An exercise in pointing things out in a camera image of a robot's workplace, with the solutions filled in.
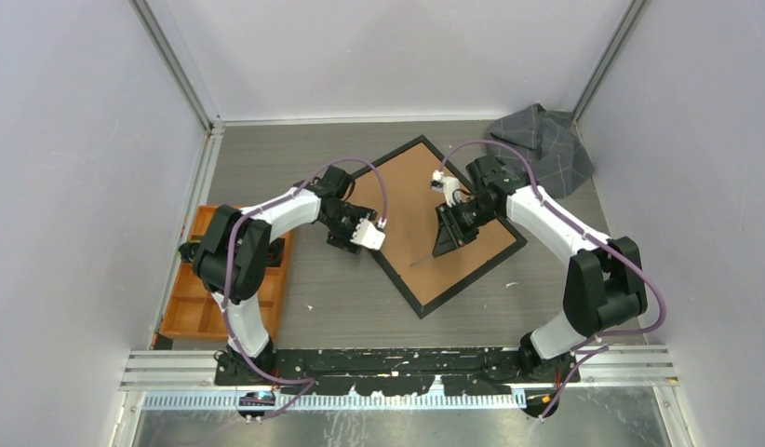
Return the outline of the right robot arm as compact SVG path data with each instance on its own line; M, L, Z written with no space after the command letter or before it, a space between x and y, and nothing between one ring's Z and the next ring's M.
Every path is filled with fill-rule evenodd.
M594 335L643 314L647 298L639 269L639 249L628 237L612 239L568 213L526 171L506 171L502 160L482 156L466 168L473 193L457 194L458 179L443 168L430 181L445 201L436 207L437 236L432 257L475 241L482 226L507 219L525 227L567 267L560 312L520 340L515 360L522 375L542 382L557 358Z

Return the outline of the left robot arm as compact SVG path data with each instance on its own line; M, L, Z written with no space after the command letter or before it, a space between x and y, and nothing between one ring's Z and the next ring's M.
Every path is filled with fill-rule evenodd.
M265 384L275 365L275 343L262 321L259 298L272 243L302 225L321 223L332 247L352 254L382 247L387 211L350 203L355 187L352 175L328 166L260 205L219 206L206 233L179 246L181 260L218 303L229 352L239 359L237 372L249 384Z

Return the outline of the black picture frame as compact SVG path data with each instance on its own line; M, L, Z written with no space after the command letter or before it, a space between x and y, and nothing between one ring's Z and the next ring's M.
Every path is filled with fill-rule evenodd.
M527 239L504 219L486 223L471 241L461 242L444 229L446 199L428 186L435 168L442 166L458 180L461 198L474 186L426 137L405 143L373 165L354 173L356 188L349 200L388 209L385 241L370 255L419 318L526 246Z

